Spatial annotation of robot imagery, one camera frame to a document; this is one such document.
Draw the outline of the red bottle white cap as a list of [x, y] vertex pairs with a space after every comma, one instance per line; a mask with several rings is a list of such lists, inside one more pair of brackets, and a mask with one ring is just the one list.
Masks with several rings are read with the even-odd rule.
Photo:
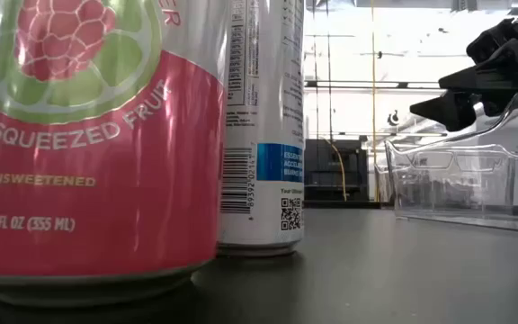
[[115, 303], [216, 253], [229, 0], [0, 0], [0, 300]]

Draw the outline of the black equipment box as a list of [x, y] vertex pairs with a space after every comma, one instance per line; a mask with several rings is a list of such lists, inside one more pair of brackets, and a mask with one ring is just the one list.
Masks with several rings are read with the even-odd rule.
[[304, 154], [306, 204], [356, 205], [370, 201], [367, 139], [307, 139]]

